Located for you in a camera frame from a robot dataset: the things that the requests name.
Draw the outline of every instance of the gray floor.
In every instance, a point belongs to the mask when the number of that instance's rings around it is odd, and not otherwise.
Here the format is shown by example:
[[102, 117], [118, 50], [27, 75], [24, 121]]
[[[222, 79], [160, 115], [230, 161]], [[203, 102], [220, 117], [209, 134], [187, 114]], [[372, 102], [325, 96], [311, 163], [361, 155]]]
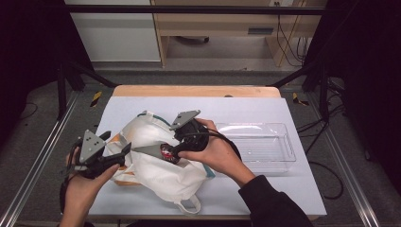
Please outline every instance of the gray floor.
[[[246, 84], [266, 85], [289, 75], [297, 67], [284, 65], [274, 66], [271, 55], [263, 38], [213, 38], [208, 44], [200, 41], [173, 39], [168, 52], [165, 68], [156, 64], [124, 64], [123, 70], [115, 70], [110, 65], [100, 65], [98, 73], [112, 81], [124, 84]], [[17, 211], [16, 226], [55, 226], [60, 220], [59, 186], [62, 178], [59, 175], [64, 157], [72, 141], [84, 130], [96, 130], [102, 111], [107, 104], [113, 89], [101, 86], [96, 81], [85, 78], [87, 86], [78, 93], [77, 107], [71, 112], [68, 123], [63, 128], [52, 152], [48, 154], [45, 165], [36, 185], [22, 210]], [[288, 106], [296, 127], [318, 119], [312, 105], [304, 106], [292, 101], [292, 94], [297, 93], [300, 100], [313, 103], [315, 93], [304, 94], [300, 89], [303, 78], [292, 81], [281, 89], [281, 94], [288, 101]], [[95, 92], [101, 90], [102, 97], [96, 107], [90, 107]], [[335, 96], [330, 108], [340, 105]], [[58, 113], [57, 86], [50, 83], [29, 94], [26, 110], [8, 142], [0, 150], [0, 183], [2, 199], [0, 212], [4, 214], [18, 194], [26, 175], [41, 153], [47, 136], [56, 124]], [[321, 126], [300, 133], [305, 149], [308, 148]], [[329, 130], [335, 135], [338, 148], [346, 162], [352, 168], [357, 185], [372, 206], [381, 226], [401, 226], [401, 199], [392, 188], [380, 165], [368, 162], [364, 158], [363, 147], [355, 131], [342, 113], [330, 118]], [[307, 154], [309, 161], [319, 162], [331, 167], [341, 175], [339, 166], [333, 156], [333, 148], [323, 134]], [[318, 187], [323, 196], [334, 196], [339, 190], [337, 179], [320, 166], [311, 165]], [[338, 200], [323, 200], [327, 216], [318, 218], [315, 226], [365, 226], [358, 204], [354, 198], [353, 188], [345, 188]], [[102, 223], [98, 226], [116, 226], [115, 220], [93, 220]]]

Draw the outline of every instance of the black sleeve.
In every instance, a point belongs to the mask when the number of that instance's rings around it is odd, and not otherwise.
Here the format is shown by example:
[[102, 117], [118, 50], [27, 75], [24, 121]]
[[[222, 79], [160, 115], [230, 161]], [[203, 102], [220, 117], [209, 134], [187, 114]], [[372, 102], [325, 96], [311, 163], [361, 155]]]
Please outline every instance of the black sleeve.
[[313, 226], [304, 211], [286, 193], [276, 191], [265, 176], [257, 176], [238, 192], [251, 211], [253, 227]]

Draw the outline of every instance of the tape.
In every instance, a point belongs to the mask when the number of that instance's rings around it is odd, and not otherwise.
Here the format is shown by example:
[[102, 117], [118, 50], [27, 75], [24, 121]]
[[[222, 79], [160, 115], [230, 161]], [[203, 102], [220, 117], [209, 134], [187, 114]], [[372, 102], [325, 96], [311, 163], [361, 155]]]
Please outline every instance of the tape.
[[92, 102], [91, 102], [91, 107], [95, 107], [95, 106], [96, 106], [97, 102], [98, 102], [99, 99], [100, 99], [100, 96], [101, 96], [101, 92], [96, 92], [96, 93], [95, 93], [94, 99], [93, 99]]
[[300, 99], [298, 99], [298, 96], [296, 93], [292, 93], [292, 102], [297, 103], [297, 104], [301, 104], [303, 106], [309, 106], [309, 102], [308, 101], [301, 101]]

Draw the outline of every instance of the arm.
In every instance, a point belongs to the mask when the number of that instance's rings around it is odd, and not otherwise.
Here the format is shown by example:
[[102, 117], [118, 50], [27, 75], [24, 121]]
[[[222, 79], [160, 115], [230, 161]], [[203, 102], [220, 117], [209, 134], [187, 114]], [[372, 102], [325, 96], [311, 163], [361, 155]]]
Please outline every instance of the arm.
[[64, 213], [62, 214], [60, 227], [83, 226], [98, 191], [103, 184], [110, 180], [118, 168], [119, 164], [114, 165], [93, 180], [84, 178], [78, 173], [70, 174], [70, 182], [65, 195]]
[[[217, 130], [212, 121], [197, 120], [208, 129]], [[312, 226], [294, 201], [285, 193], [276, 191], [265, 176], [256, 177], [222, 139], [211, 136], [204, 151], [182, 151], [178, 155], [202, 162], [232, 178], [240, 187], [238, 192], [251, 211], [253, 226]]]

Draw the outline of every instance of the bag handle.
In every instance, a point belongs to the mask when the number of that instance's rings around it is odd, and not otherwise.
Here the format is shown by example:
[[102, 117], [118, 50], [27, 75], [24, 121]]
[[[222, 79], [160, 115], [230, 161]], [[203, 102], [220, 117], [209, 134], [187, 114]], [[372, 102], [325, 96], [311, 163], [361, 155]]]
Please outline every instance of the bag handle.
[[192, 202], [192, 204], [194, 204], [195, 206], [195, 211], [188, 211], [183, 204], [181, 203], [181, 201], [174, 201], [174, 204], [176, 204], [178, 206], [178, 208], [180, 208], [181, 212], [183, 212], [183, 214], [189, 216], [189, 217], [195, 217], [198, 212], [201, 209], [201, 202], [198, 199], [198, 197], [196, 195], [193, 195], [189, 198], [189, 200]]

